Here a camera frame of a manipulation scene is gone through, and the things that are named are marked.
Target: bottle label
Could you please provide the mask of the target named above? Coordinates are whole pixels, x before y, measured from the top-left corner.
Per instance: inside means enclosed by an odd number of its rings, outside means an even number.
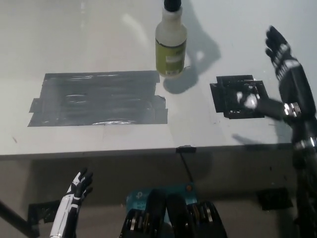
[[[156,40],[157,71],[162,75],[178,75],[184,69],[186,41],[179,46],[165,46]]]

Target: spray bottle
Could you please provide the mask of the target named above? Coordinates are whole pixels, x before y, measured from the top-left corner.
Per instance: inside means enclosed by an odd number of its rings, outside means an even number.
[[[187,29],[181,22],[181,0],[164,0],[162,21],[156,28],[156,65],[165,78],[176,78],[184,69]]]

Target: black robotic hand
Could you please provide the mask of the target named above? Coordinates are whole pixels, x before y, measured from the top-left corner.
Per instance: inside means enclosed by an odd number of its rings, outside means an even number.
[[[279,80],[282,102],[260,98],[252,92],[237,93],[237,100],[246,108],[256,110],[276,120],[284,120],[290,126],[315,118],[316,108],[304,69],[292,55],[285,38],[273,26],[266,33],[266,54],[270,57]]]
[[[266,33],[266,54],[270,57],[279,80],[282,102],[298,107],[297,117],[301,119],[315,116],[316,107],[304,69],[292,55],[285,38],[273,26]]]
[[[271,58],[278,80],[285,77],[287,69],[299,67],[300,63],[291,54],[291,48],[285,38],[273,26],[266,33],[266,54]]]

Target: metal joint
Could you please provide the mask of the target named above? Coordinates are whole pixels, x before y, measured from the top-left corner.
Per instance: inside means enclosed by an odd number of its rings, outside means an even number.
[[[287,116],[296,118],[300,115],[301,109],[299,108],[298,103],[285,103],[284,112]]]
[[[310,137],[306,140],[302,140],[300,142],[297,142],[295,145],[295,150],[303,150],[306,148],[315,148],[317,147],[317,138],[316,137]]]

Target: black tape square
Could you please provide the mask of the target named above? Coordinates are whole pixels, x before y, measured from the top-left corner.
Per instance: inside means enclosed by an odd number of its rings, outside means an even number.
[[[293,207],[286,188],[266,189],[257,192],[262,210],[277,210]]]
[[[252,92],[260,98],[268,98],[262,81],[255,81],[252,75],[218,76],[217,83],[210,84],[217,113],[229,119],[264,118],[264,115],[238,104],[237,92]]]
[[[57,213],[60,201],[30,204],[28,210],[28,222],[34,226],[38,225],[40,220],[44,223],[53,222]]]

